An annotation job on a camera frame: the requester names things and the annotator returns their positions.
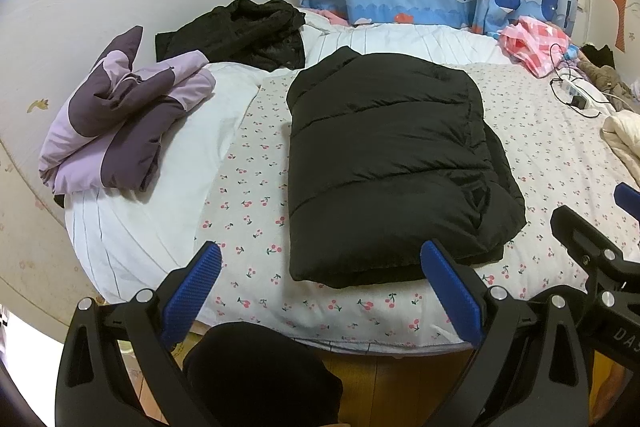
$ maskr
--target black cable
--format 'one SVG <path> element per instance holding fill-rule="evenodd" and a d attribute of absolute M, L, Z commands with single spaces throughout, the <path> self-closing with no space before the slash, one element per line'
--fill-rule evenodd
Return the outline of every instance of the black cable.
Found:
<path fill-rule="evenodd" d="M 596 115 L 589 116 L 589 115 L 584 114 L 584 113 L 580 112 L 579 110 L 577 110 L 575 108 L 575 106 L 573 105 L 573 103 L 563 102 L 562 100 L 560 100 L 560 98 L 556 94 L 556 91 L 554 90 L 554 82 L 562 82 L 562 78 L 560 78 L 560 73 L 558 71 L 558 68 L 556 67 L 556 63 L 554 62 L 553 55 L 551 54 L 551 50 L 554 48 L 554 46 L 558 46 L 558 48 L 560 48 L 560 52 L 561 52 L 561 55 L 562 55 L 562 58 L 558 61 L 558 64 L 560 64 L 562 61 L 565 61 L 568 64 L 568 61 L 564 58 L 564 54 L 562 53 L 562 47 L 557 42 L 554 42 L 551 45 L 551 47 L 549 48 L 549 58 L 551 58 L 551 64 L 553 65 L 554 70 L 556 70 L 556 75 L 557 75 L 556 78 L 552 78 L 551 81 L 549 82 L 549 87 L 551 88 L 551 92 L 554 94 L 554 97 L 556 97 L 556 100 L 558 100 L 558 102 L 566 105 L 567 107 L 571 107 L 571 109 L 573 109 L 577 114 L 579 114 L 583 118 L 593 119 L 593 118 L 599 117 L 602 114 L 602 112 L 600 110 L 598 110 L 598 113 Z M 571 68 L 568 68 L 568 69 L 569 69 L 569 82 L 571 82 L 574 78 L 572 77 L 572 74 L 571 74 Z M 589 96 L 589 98 L 591 100 L 593 100 L 593 102 L 602 103 L 602 102 L 598 102 L 597 100 L 595 100 L 589 93 L 587 93 L 587 95 Z"/>

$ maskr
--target cherry print bed sheet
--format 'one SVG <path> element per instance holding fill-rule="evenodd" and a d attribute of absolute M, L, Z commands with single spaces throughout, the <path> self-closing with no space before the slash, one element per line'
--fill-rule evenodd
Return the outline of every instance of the cherry print bed sheet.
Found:
<path fill-rule="evenodd" d="M 560 283 L 584 286 L 584 272 L 551 235 L 550 215 L 561 204 L 608 235 L 628 259 L 640 260 L 638 222 L 612 197 L 618 182 L 634 182 L 600 139 L 600 119 L 581 118 L 560 105 L 548 83 L 521 66 L 462 69 L 482 92 L 486 121 L 502 140 L 527 205 L 527 225 L 506 245 L 503 260 L 477 268 L 485 284 L 522 299 Z M 196 244 L 219 243 L 223 269 L 200 320 L 251 321 L 345 351 L 419 354 L 465 347 L 426 281 L 335 290 L 290 278 L 285 98 L 294 77 L 265 81 L 207 198 Z"/>

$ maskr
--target pink cloth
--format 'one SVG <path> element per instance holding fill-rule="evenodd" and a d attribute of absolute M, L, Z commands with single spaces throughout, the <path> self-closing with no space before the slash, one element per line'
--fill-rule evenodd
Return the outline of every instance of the pink cloth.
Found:
<path fill-rule="evenodd" d="M 327 19 L 329 19 L 329 22 L 333 26 L 349 26 L 349 27 L 351 27 L 351 25 L 349 24 L 348 21 L 344 20 L 342 17 L 338 17 L 335 13 L 330 12 L 329 10 L 317 10 L 315 8 L 305 8 L 305 9 L 309 10 L 310 12 L 317 13 L 318 15 L 321 15 L 322 17 L 326 17 Z"/>
<path fill-rule="evenodd" d="M 538 78 L 558 66 L 571 44 L 562 30 L 526 16 L 520 17 L 517 25 L 503 29 L 498 42 Z"/>

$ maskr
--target wooden floor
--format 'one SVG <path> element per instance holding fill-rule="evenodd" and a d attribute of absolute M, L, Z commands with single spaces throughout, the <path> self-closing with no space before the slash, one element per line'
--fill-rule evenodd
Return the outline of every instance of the wooden floor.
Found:
<path fill-rule="evenodd" d="M 176 356 L 178 365 L 188 349 Z M 341 422 L 351 427 L 420 427 L 450 391 L 471 351 L 403 359 L 317 353 L 344 385 Z M 591 407 L 611 365 L 597 354 Z M 129 375 L 146 414 L 165 422 L 139 369 L 129 368 Z"/>

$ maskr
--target black puffer jacket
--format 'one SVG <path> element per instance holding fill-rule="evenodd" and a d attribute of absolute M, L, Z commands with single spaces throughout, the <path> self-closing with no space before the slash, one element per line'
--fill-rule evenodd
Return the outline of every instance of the black puffer jacket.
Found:
<path fill-rule="evenodd" d="M 340 48 L 293 81 L 290 273 L 331 287 L 421 279 L 438 239 L 460 262 L 502 258 L 524 198 L 464 71 Z"/>
<path fill-rule="evenodd" d="M 305 67 L 299 28 L 305 15 L 283 0 L 235 0 L 217 6 L 177 32 L 156 35 L 158 62 L 200 50 L 209 62 L 240 62 L 261 70 Z"/>

